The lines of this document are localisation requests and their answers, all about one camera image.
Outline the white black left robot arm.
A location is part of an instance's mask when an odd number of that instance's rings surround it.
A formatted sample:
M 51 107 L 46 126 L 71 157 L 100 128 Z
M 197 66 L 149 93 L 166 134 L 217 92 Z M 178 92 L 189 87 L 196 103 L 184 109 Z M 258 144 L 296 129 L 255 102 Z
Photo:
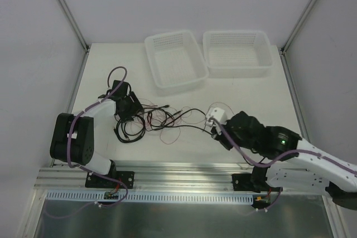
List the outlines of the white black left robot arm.
M 61 113 L 57 116 L 50 145 L 50 156 L 73 167 L 87 170 L 87 188 L 109 188 L 117 181 L 133 187 L 134 172 L 118 171 L 113 160 L 95 151 L 95 127 L 117 116 L 119 128 L 144 112 L 142 104 L 128 82 L 114 80 L 112 88 L 99 100 L 79 114 Z

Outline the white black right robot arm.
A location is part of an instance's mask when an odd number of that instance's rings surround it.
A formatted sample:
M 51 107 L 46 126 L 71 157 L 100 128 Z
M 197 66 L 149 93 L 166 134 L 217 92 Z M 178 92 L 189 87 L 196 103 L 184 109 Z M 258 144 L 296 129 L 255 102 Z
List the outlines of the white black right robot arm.
M 356 165 L 318 149 L 287 128 L 265 126 L 243 111 L 228 118 L 223 109 L 212 108 L 205 124 L 214 140 L 227 150 L 236 149 L 253 167 L 251 173 L 232 175 L 235 191 L 300 190 L 356 210 Z

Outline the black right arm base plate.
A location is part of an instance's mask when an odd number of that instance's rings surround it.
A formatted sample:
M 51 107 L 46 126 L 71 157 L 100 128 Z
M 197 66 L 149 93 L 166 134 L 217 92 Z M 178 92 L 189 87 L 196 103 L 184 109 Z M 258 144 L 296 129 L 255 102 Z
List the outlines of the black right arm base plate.
M 235 173 L 231 176 L 234 191 L 250 191 L 261 193 L 269 191 L 270 187 L 265 181 L 255 178 L 249 173 Z

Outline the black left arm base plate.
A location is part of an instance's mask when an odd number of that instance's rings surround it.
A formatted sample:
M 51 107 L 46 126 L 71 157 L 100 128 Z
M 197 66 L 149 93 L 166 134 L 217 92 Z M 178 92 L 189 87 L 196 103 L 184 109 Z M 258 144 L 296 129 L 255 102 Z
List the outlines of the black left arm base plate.
M 132 189 L 134 185 L 134 171 L 116 171 L 113 178 L 104 175 L 87 174 L 85 188 L 116 188 L 117 181 L 122 182 L 128 189 Z

